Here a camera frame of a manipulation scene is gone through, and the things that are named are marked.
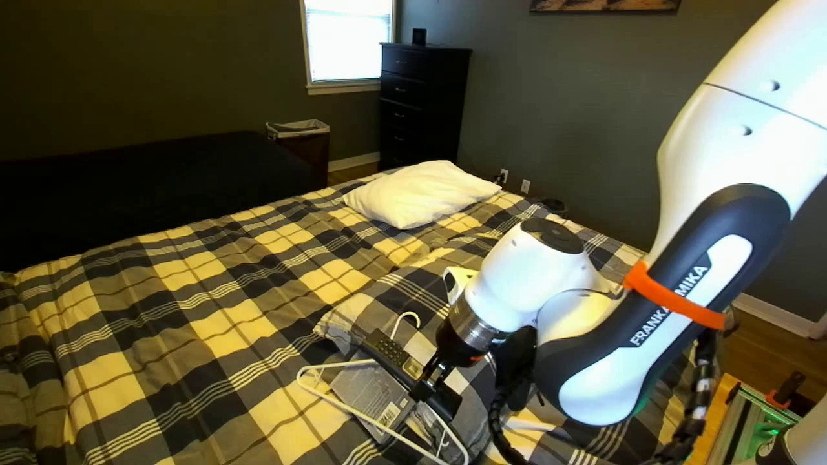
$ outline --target orange strap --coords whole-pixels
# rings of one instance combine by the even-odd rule
[[[695,320],[698,326],[706,326],[706,328],[713,328],[713,331],[724,331],[724,315],[721,313],[700,307],[700,305],[675,295],[669,287],[662,287],[659,282],[654,282],[649,276],[649,269],[646,269],[644,261],[631,266],[631,271],[623,279],[623,287],[636,289],[649,302],[662,305],[662,307],[667,307],[672,313],[680,313],[680,315]]]

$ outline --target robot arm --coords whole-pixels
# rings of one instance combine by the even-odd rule
[[[773,5],[695,90],[659,147],[662,214],[641,266],[700,307],[724,310],[757,276],[827,173],[824,18],[824,0]],[[543,266],[532,274],[548,274],[545,282],[527,284],[527,274],[499,269],[519,245],[519,233],[496,245],[442,341],[470,346],[465,357],[473,357],[535,315],[538,390],[581,424],[623,421],[700,326],[633,289],[623,297],[579,292],[594,282],[558,282]],[[532,300],[501,305],[517,289],[530,289]]]

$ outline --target yellow and black plaid blanket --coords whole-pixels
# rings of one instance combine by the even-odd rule
[[[0,349],[41,357],[41,385],[52,388],[34,408],[52,421],[21,421],[41,437],[34,450],[59,437],[85,462],[395,462],[398,447],[375,450],[357,421],[297,388],[305,364],[341,359],[320,320],[357,307],[351,323],[380,326],[385,313],[416,310],[429,338],[445,307],[434,287],[442,269],[478,266],[504,230],[548,212],[501,191],[398,233],[341,204],[354,186],[147,233],[8,279],[0,328],[26,328],[26,341],[41,344],[3,338]],[[587,227],[576,233],[605,274],[623,276],[638,256]],[[470,403],[488,390],[478,372],[465,380]],[[589,460],[654,450],[685,403],[682,390],[664,393],[623,426],[576,431],[589,452],[561,450],[535,431],[522,434],[522,450]],[[486,437],[465,442],[473,452],[486,447]]]

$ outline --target wall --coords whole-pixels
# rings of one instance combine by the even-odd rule
[[[651,245],[654,152],[687,96],[770,0],[685,0],[675,16],[532,16],[530,0],[408,0],[403,31],[470,47],[460,163],[530,176],[576,220]],[[801,212],[752,295],[804,318],[827,302],[827,196]]]
[[[372,152],[377,96],[308,98],[297,18],[297,0],[3,0],[0,158],[308,116],[333,158]]]

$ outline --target window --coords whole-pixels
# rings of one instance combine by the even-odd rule
[[[393,41],[395,0],[300,0],[308,93],[375,90],[382,41]]]

